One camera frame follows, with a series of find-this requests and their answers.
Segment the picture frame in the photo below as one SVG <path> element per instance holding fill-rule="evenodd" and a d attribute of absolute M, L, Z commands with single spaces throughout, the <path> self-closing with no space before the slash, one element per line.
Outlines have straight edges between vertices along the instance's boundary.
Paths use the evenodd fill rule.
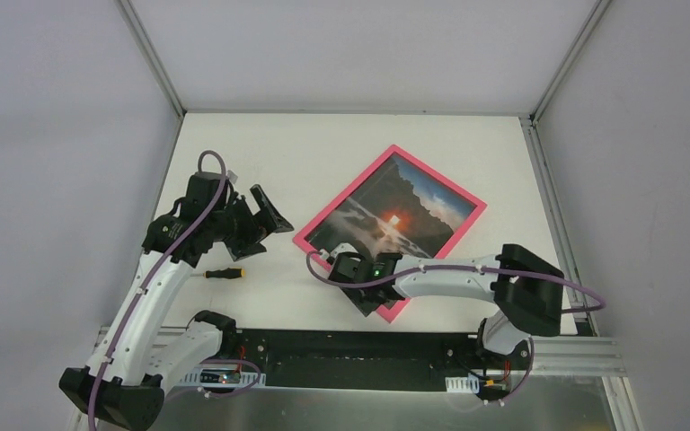
<path fill-rule="evenodd" d="M 294 237 L 303 251 L 347 242 L 360 254 L 445 258 L 487 207 L 446 176 L 390 145 Z M 314 256 L 329 270 L 330 265 Z M 392 322 L 409 300 L 380 306 Z"/>

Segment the glass surface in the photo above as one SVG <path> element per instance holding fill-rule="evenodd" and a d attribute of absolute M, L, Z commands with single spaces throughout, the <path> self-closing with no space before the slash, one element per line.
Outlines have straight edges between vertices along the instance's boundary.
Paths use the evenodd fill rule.
<path fill-rule="evenodd" d="M 150 429 L 613 431 L 612 424 L 600 378 L 533 376 L 503 408 L 440 392 L 260 389 L 205 400 L 188 391 L 168 401 Z"/>

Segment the cable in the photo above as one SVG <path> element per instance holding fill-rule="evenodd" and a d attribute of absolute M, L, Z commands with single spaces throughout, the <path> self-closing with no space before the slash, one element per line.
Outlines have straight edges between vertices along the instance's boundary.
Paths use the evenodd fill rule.
<path fill-rule="evenodd" d="M 160 259 L 157 260 L 155 265 L 146 274 L 144 281 L 142 281 L 141 285 L 139 285 L 140 292 L 142 293 L 137 293 L 134 295 L 133 299 L 131 299 L 131 302 L 128 305 L 128 309 L 126 309 L 125 313 L 123 313 L 123 317 L 122 319 L 120 319 L 120 325 L 118 325 L 118 329 L 115 331 L 115 334 L 112 336 L 110 344 L 107 346 L 107 350 L 104 352 L 105 358 L 112 358 L 112 353 L 115 351 L 115 347 L 118 345 L 120 337 L 123 334 L 123 330 L 128 324 L 128 320 L 130 320 L 133 311 L 136 309 L 136 305 L 138 304 L 138 301 L 141 299 L 143 292 L 146 291 L 146 288 L 149 286 L 149 283 L 152 282 L 152 278 L 155 277 L 157 270 L 160 269 L 160 267 L 165 263 L 166 260 L 168 260 L 171 254 L 173 254 L 173 252 L 181 245 L 181 243 L 184 240 L 186 240 L 186 238 L 197 229 L 197 227 L 205 220 L 205 218 L 208 217 L 208 214 L 210 214 L 210 211 L 213 210 L 213 207 L 217 204 L 218 200 L 220 199 L 221 194 L 223 193 L 224 188 L 226 187 L 226 164 L 224 163 L 224 159 L 222 159 L 221 156 L 218 155 L 218 153 L 212 150 L 205 150 L 202 152 L 202 154 L 199 155 L 199 159 L 197 160 L 198 172 L 203 172 L 202 161 L 205 159 L 205 156 L 207 155 L 212 155 L 213 157 L 215 157 L 218 160 L 218 164 L 221 165 L 221 179 L 218 183 L 218 190 L 216 190 L 215 196 L 213 196 L 213 198 L 208 203 L 208 206 L 205 207 L 205 209 L 202 211 L 202 213 L 199 214 L 199 216 L 194 220 L 194 222 L 192 222 L 189 225 L 189 227 L 186 228 L 186 230 L 183 231 L 183 233 L 176 239 L 176 241 L 174 241 L 173 244 L 171 244 L 171 246 L 168 247 L 167 250 L 165 250 L 165 253 L 163 253 Z M 99 388 L 102 385 L 104 372 L 107 371 L 107 364 L 108 363 L 106 361 L 102 362 L 102 364 L 99 366 L 99 371 L 96 373 L 96 377 L 93 379 L 91 395 L 88 399 L 89 431 L 96 431 L 96 398 L 99 395 Z"/>
<path fill-rule="evenodd" d="M 239 347 L 239 359 L 242 360 L 244 359 L 244 354 L 247 352 L 247 350 L 244 349 L 244 346 Z M 235 373 L 241 373 L 242 372 L 242 364 L 237 364 L 236 369 L 234 369 Z"/>
<path fill-rule="evenodd" d="M 418 272 L 423 272 L 424 271 L 437 271 L 437 270 L 454 270 L 454 271 L 469 271 L 469 272 L 478 272 L 477 267 L 474 267 L 472 265 L 450 265 L 450 264 L 438 264 L 438 265 L 425 265 L 423 269 L 421 268 L 408 268 L 404 269 L 403 271 L 396 272 L 395 274 L 392 274 L 391 276 L 388 277 L 383 277 L 379 278 L 377 280 L 373 281 L 367 281 L 366 283 L 341 283 L 337 281 L 332 281 L 319 273 L 315 272 L 313 263 L 312 263 L 312 257 L 315 254 L 319 254 L 318 251 L 309 251 L 305 255 L 305 265 L 308 267 L 308 271 L 311 273 L 314 278 L 317 280 L 330 285 L 330 286 L 336 286 L 339 288 L 344 288 L 344 289 L 366 289 L 370 287 L 376 287 L 376 286 L 381 286 L 384 283 L 388 281 L 393 281 L 396 278 L 408 276 L 410 274 L 416 274 Z M 596 310 L 601 310 L 606 307 L 606 301 L 603 297 L 601 297 L 599 294 L 594 292 L 593 290 L 581 286 L 577 283 L 573 283 L 570 280 L 566 280 L 564 278 L 559 278 L 557 276 L 552 276 L 550 274 L 541 274 L 539 272 L 532 272 L 532 271 L 518 271 L 515 269 L 504 269 L 504 268 L 490 268 L 490 267 L 481 267 L 481 272 L 490 272 L 492 274 L 501 274 L 504 276 L 511 276 L 511 277 L 528 277 L 528 278 L 537 278 L 539 280 L 543 281 L 548 281 L 551 283 L 556 283 L 558 285 L 562 286 L 567 286 L 571 289 L 577 290 L 578 292 L 581 292 L 582 294 L 590 297 L 594 301 L 598 303 L 598 305 L 592 305 L 592 306 L 586 306 L 586 307 L 579 307 L 579 308 L 568 308 L 566 310 L 562 310 L 562 314 L 572 314 L 576 312 L 594 312 Z"/>

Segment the white table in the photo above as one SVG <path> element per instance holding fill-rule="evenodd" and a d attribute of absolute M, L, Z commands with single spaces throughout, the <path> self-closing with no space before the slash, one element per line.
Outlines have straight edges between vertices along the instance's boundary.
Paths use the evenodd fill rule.
<path fill-rule="evenodd" d="M 558 265 L 535 175 L 517 118 L 324 114 L 188 114 L 157 208 L 182 196 L 205 149 L 220 153 L 248 195 L 259 183 L 279 212 L 302 228 L 390 144 L 397 144 L 488 204 L 449 258 L 497 253 L 521 244 Z M 219 171 L 207 159 L 206 169 Z M 203 309 L 229 315 L 243 328 L 288 330 L 476 331 L 496 307 L 458 298 L 411 301 L 393 323 L 365 318 L 339 289 L 312 279 L 293 233 L 264 241 L 267 253 L 239 262 L 246 277 L 193 277 L 164 326 L 184 326 Z M 232 264 L 223 244 L 198 270 Z M 565 295 L 564 307 L 569 303 Z M 575 334 L 571 316 L 562 333 Z"/>

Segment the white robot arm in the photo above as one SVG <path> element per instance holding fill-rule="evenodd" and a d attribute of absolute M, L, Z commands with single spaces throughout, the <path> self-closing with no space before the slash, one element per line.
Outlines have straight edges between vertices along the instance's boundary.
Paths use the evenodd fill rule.
<path fill-rule="evenodd" d="M 531 335 L 559 335 L 562 285 L 501 273 L 520 270 L 558 278 L 563 274 L 516 244 L 505 244 L 498 255 L 476 259 L 422 259 L 380 253 L 374 260 L 341 244 L 328 260 L 332 270 L 327 281 L 341 287 L 365 315 L 390 301 L 453 296 L 495 303 L 500 308 L 478 330 L 480 347 L 492 354 L 508 355 Z"/>
<path fill-rule="evenodd" d="M 91 429 L 93 418 L 148 429 L 165 394 L 189 370 L 234 353 L 235 321 L 209 311 L 195 315 L 188 330 L 159 353 L 152 346 L 175 296 L 213 243 L 222 242 L 239 260 L 266 251 L 261 241 L 271 233 L 292 231 L 260 186 L 250 191 L 260 209 L 255 214 L 223 175 L 200 169 L 173 210 L 149 225 L 136 276 L 110 330 L 85 367 L 67 368 L 59 381 L 89 413 Z"/>
<path fill-rule="evenodd" d="M 112 322 L 100 348 L 97 348 L 85 363 L 91 370 L 98 370 L 102 365 L 102 361 L 105 360 L 105 347 L 111 343 L 141 279 L 161 256 L 162 253 L 152 251 L 143 254 L 139 259 L 133 285 L 120 307 L 118 316 Z M 130 386 L 140 384 L 145 375 L 160 375 L 160 388 L 163 389 L 164 395 L 167 395 L 189 370 L 218 352 L 222 331 L 209 323 L 199 321 L 191 324 L 173 343 L 152 355 L 152 345 L 155 343 L 157 331 L 163 324 L 165 314 L 170 310 L 176 294 L 193 270 L 194 268 L 185 261 L 169 261 L 157 270 L 150 283 L 151 287 L 147 288 L 147 292 L 137 304 L 136 311 L 123 329 L 111 358 L 112 362 L 105 370 L 105 380 L 118 377 L 122 385 Z"/>
<path fill-rule="evenodd" d="M 395 272 L 422 266 L 467 266 L 474 268 L 498 268 L 495 255 L 479 259 L 419 259 L 406 256 L 395 265 Z M 425 271 L 395 279 L 393 289 L 404 298 L 418 296 L 454 296 L 495 303 L 492 286 L 498 276 L 491 272 L 480 273 L 465 270 Z M 517 329 L 501 310 L 481 325 L 482 345 L 490 352 L 510 354 L 517 344 L 530 336 Z"/>

